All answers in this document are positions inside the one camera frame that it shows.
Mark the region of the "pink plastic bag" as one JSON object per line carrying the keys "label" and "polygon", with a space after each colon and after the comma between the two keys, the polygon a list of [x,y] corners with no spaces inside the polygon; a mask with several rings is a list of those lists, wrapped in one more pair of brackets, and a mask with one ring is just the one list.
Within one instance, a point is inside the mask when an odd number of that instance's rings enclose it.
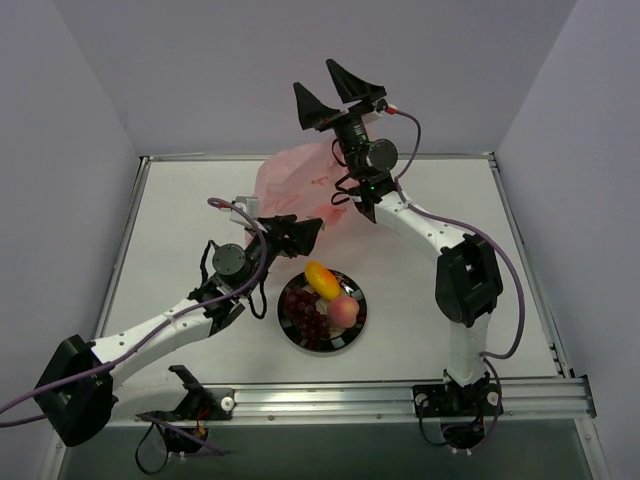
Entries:
{"label": "pink plastic bag", "polygon": [[331,203],[335,183],[347,173],[332,143],[329,139],[272,155],[259,167],[254,183],[260,217],[294,214],[299,220],[322,219],[317,242],[322,249],[347,244],[354,214],[350,203]]}

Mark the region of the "orange fake fruit slice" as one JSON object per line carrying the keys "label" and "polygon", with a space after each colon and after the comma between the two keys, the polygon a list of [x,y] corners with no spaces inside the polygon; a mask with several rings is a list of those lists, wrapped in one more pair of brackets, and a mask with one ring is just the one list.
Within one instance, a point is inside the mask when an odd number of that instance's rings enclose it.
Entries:
{"label": "orange fake fruit slice", "polygon": [[308,284],[324,300],[332,301],[341,295],[341,286],[337,277],[319,262],[308,262],[304,269],[304,276]]}

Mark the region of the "red fake grape bunch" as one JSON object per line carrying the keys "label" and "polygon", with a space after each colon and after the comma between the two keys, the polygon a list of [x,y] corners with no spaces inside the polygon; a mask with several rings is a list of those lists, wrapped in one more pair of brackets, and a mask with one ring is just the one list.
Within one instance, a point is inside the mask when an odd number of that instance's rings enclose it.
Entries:
{"label": "red fake grape bunch", "polygon": [[311,288],[294,286],[284,292],[284,319],[290,324],[300,345],[318,349],[331,336],[331,325],[321,297]]}

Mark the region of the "fake peach pink yellow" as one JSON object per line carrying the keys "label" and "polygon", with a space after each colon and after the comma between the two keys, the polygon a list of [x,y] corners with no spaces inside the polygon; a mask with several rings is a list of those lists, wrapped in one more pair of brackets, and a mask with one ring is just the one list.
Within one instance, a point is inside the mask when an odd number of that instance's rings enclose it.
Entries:
{"label": "fake peach pink yellow", "polygon": [[359,311],[359,303],[351,296],[336,297],[327,306],[330,322],[343,329],[349,329],[355,325]]}

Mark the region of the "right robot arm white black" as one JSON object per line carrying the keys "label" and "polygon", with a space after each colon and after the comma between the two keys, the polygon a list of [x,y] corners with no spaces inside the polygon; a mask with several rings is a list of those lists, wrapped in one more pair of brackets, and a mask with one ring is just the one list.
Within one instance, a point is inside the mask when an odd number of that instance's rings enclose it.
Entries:
{"label": "right robot arm white black", "polygon": [[455,412],[469,411],[480,400],[478,383],[488,378],[481,353],[487,327],[503,283],[490,243],[470,228],[437,219],[402,192],[393,177],[399,153],[388,139],[370,138],[365,120],[399,114],[387,102],[386,89],[362,80],[333,59],[326,62],[345,109],[323,104],[296,82],[293,90],[302,129],[330,130],[346,172],[335,181],[334,204],[352,201],[363,216],[404,238],[429,258],[436,269],[435,300],[450,322],[450,347],[444,378],[444,400]]}

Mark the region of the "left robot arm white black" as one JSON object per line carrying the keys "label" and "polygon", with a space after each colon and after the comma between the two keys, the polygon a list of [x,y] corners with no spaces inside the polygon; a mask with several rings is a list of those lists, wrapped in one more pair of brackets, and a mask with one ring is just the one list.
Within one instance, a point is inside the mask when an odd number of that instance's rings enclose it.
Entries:
{"label": "left robot arm white black", "polygon": [[183,365],[171,365],[156,382],[137,386],[139,371],[177,349],[229,327],[254,290],[263,290],[278,257],[309,255],[320,218],[296,215],[258,218],[248,245],[209,241],[202,253],[201,283],[167,311],[108,337],[62,341],[37,385],[35,402],[62,442],[78,446],[115,419],[153,415],[163,421],[193,420],[223,412]]}

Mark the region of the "round plate dark rim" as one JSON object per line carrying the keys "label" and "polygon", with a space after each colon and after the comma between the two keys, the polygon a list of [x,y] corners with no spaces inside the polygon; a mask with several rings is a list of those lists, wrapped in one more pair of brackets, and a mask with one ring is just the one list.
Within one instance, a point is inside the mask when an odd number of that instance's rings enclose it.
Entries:
{"label": "round plate dark rim", "polygon": [[329,302],[323,299],[299,273],[283,287],[277,303],[279,325],[297,347],[329,354],[352,344],[363,332],[368,307],[362,288],[344,273],[331,270],[341,287],[341,296],[358,304],[355,323],[350,328],[336,325],[329,316]]}

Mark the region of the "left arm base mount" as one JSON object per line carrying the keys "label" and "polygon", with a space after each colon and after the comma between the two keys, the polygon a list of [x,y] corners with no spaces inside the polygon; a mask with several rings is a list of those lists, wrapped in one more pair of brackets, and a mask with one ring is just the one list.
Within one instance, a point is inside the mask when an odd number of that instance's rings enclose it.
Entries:
{"label": "left arm base mount", "polygon": [[153,407],[143,411],[163,421],[228,421],[236,405],[235,390],[228,386],[205,387],[184,365],[168,368],[169,380],[178,380],[180,390],[170,390],[169,398],[153,399]]}

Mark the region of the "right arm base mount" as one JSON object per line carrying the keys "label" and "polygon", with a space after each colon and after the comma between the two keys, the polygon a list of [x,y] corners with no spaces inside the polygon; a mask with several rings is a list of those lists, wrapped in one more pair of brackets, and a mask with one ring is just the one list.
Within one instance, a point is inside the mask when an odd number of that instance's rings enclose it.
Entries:
{"label": "right arm base mount", "polygon": [[456,382],[412,386],[414,410],[424,418],[458,418],[502,415],[497,385],[488,377],[464,387]]}

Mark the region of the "aluminium front rail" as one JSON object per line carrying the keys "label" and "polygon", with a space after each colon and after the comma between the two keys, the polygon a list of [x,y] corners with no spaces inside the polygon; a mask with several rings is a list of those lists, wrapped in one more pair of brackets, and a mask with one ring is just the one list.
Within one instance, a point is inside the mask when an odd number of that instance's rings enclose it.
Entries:
{"label": "aluminium front rail", "polygon": [[[109,378],[89,378],[54,393],[47,417],[65,433],[91,435],[108,422],[132,419],[149,407],[156,396],[168,399],[180,390],[168,372],[150,384],[127,382],[113,387]],[[503,414],[516,419],[592,418],[596,414],[589,385],[584,379],[490,380],[497,385]],[[369,382],[319,384],[210,384],[235,390],[231,420],[250,422],[404,421],[416,414],[412,386],[437,382]],[[463,421],[474,417],[425,418]]]}

